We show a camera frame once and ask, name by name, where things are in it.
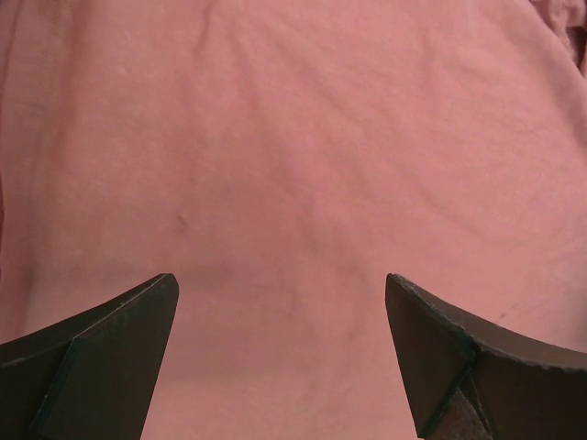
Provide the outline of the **dusty red t-shirt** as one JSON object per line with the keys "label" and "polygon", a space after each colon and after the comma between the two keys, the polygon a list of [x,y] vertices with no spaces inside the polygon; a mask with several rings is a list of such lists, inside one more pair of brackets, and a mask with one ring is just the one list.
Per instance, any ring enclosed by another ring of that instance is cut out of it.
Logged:
{"label": "dusty red t-shirt", "polygon": [[1,337],[162,272],[147,439],[411,439],[399,273],[586,348],[583,1],[4,1]]}

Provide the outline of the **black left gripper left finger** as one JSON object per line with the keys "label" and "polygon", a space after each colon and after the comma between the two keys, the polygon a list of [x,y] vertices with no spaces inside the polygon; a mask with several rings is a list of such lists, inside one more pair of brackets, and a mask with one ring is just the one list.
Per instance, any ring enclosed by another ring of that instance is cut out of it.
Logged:
{"label": "black left gripper left finger", "polygon": [[2,344],[2,438],[139,439],[178,297],[160,274]]}

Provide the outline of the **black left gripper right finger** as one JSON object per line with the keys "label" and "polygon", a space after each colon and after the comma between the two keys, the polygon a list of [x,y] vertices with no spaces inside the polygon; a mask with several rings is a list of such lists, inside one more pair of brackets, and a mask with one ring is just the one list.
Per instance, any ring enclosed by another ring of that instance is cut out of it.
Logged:
{"label": "black left gripper right finger", "polygon": [[418,438],[585,438],[582,352],[507,330],[397,274],[385,306]]}

